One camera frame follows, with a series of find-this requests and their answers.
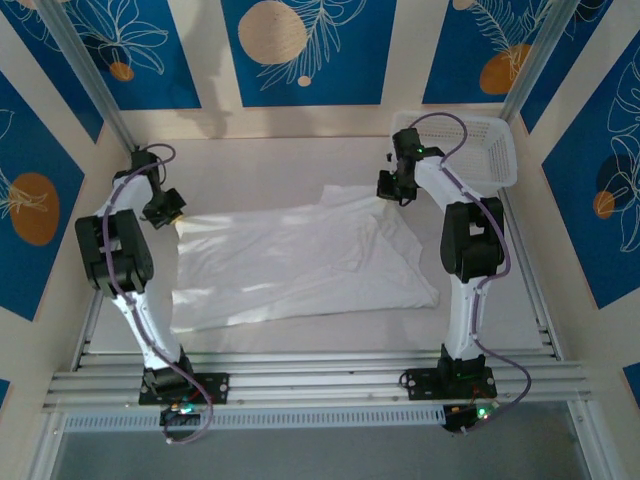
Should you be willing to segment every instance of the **gray floor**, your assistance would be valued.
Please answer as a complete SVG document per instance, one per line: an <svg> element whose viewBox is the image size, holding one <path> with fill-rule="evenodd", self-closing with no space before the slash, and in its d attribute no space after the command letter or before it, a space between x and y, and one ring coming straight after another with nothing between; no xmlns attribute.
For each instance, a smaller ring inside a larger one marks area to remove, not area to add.
<svg viewBox="0 0 640 480"><path fill-rule="evenodd" d="M441 427L214 431L189 446L160 433L73 433L54 479L584 479L563 404L524 404L467 437Z"/></svg>

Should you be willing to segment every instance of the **orange circle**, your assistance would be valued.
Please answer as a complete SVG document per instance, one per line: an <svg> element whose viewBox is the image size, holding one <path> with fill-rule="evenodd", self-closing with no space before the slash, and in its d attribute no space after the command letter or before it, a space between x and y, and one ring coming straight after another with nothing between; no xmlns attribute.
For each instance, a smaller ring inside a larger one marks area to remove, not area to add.
<svg viewBox="0 0 640 480"><path fill-rule="evenodd" d="M596 198L593 199L593 211L603 220L613 215L615 207L616 200L613 198L613 195L606 190L598 192Z"/></svg>
<svg viewBox="0 0 640 480"><path fill-rule="evenodd" d="M480 88L488 95L503 95L509 93L516 75L512 75L511 61L515 60L513 68L520 71L524 60L529 55L531 45L515 45L506 52L500 52L487 62L480 74Z"/></svg>
<svg viewBox="0 0 640 480"><path fill-rule="evenodd" d="M121 82L130 82L133 80L133 70L126 63L113 62L109 65L109 71L116 80L120 80Z"/></svg>
<svg viewBox="0 0 640 480"><path fill-rule="evenodd" d="M11 208L11 223L16 233L25 242L36 247L47 245L56 234L60 221L60 200L56 187L44 175L39 173L23 173L11 185L11 188L32 197L42 197L38 203L40 208L34 208L22 203ZM9 189L9 197L19 201L19 194L12 193Z"/></svg>

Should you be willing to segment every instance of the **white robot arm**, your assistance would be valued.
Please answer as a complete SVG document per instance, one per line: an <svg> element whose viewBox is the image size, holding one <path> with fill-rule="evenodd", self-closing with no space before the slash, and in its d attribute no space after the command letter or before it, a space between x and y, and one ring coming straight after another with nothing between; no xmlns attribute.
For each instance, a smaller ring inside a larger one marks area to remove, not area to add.
<svg viewBox="0 0 640 480"><path fill-rule="evenodd" d="M445 214L440 257L451 276L450 324L438 367L405 372L409 398L475 398L479 389L495 397L493 374L485 367L477 335L490 279L505 258L502 203L497 197L482 198L447 169L443 160L451 153L445 156L437 147L423 146L415 128L400 130L392 138L397 168L393 173L380 171L378 196L407 206L421 187L433 197Z"/></svg>
<svg viewBox="0 0 640 480"><path fill-rule="evenodd" d="M441 157L433 156L425 158L416 164L415 181L418 186L426 190L435 200L443 212L447 211L447 206L455 203L467 204L468 198L456 187L456 185L447 177L440 166ZM458 181L464 182L453 171L450 171ZM466 187L467 192L475 198L481 198L482 195L475 192L472 188ZM473 341L472 323L473 323L473 298L480 283L486 276L478 276L469 278L465 283L455 274L450 275L451 278L451 315L449 320L449 331L444 342L444 346L454 359L470 360L477 358L482 352ZM484 314L484 304L489 290L489 284L482 288L480 297L480 305L476 328L479 331L482 326L482 317Z"/></svg>
<svg viewBox="0 0 640 480"><path fill-rule="evenodd" d="M121 177L114 182L114 192L125 181L125 178L126 177ZM144 218L143 210L145 206L151 202L152 198L153 191L149 177L139 175L131 180L127 187L122 190L122 193L112 205L111 215L115 216L118 212L132 211L133 216L131 218ZM106 209L107 204L100 208L100 210L95 213L95 216L101 218ZM169 328L171 324L171 311L162 308L161 302L158 301L160 294L157 291L156 282L153 277L147 279L142 292L133 290L128 292L128 295L136 304L140 324L144 328L144 333L142 334L136 326L133 312L127 306L127 302L122 295L115 294L111 297L111 301L127 319L131 331L140 346L140 350L142 350L145 367L150 370L161 370L167 366L166 361L158 357L142 338L142 335L145 333L147 338L152 340L167 359L174 363L178 362L180 359L180 344Z"/></svg>

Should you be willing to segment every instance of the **white cloth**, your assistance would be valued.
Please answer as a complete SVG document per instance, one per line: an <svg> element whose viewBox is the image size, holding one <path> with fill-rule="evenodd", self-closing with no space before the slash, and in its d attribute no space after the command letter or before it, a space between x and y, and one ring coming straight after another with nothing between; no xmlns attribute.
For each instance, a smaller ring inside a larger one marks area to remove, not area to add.
<svg viewBox="0 0 640 480"><path fill-rule="evenodd" d="M418 239L370 187L329 186L318 205L188 217L176 228L176 332L438 302Z"/></svg>

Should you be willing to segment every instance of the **plastic basket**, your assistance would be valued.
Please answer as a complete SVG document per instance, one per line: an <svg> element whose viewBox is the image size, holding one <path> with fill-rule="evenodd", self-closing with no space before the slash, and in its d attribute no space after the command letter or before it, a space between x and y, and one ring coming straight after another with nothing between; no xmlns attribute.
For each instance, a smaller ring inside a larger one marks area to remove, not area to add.
<svg viewBox="0 0 640 480"><path fill-rule="evenodd" d="M393 117L391 135L407 128L429 110L398 112ZM500 118L455 113L466 124L469 136L448 165L472 188L497 191L510 187L518 178L516 149L509 125ZM415 125L425 147L440 147L448 152L462 140L462 128L455 120L434 116Z"/></svg>

